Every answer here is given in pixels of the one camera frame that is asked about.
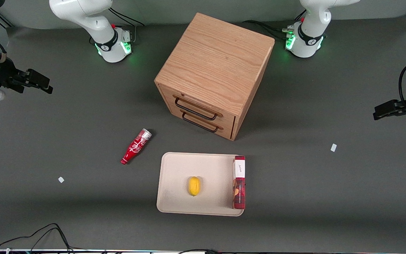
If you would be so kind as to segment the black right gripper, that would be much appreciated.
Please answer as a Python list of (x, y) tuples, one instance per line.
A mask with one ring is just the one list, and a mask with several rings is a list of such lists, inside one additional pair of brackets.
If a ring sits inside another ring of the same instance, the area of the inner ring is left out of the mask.
[(34, 69), (27, 69), (26, 81), (20, 76), (21, 71), (16, 68), (13, 61), (6, 58), (0, 63), (0, 87), (12, 89), (23, 93), (26, 87), (36, 88), (47, 94), (52, 94), (53, 87), (49, 85), (50, 79)]

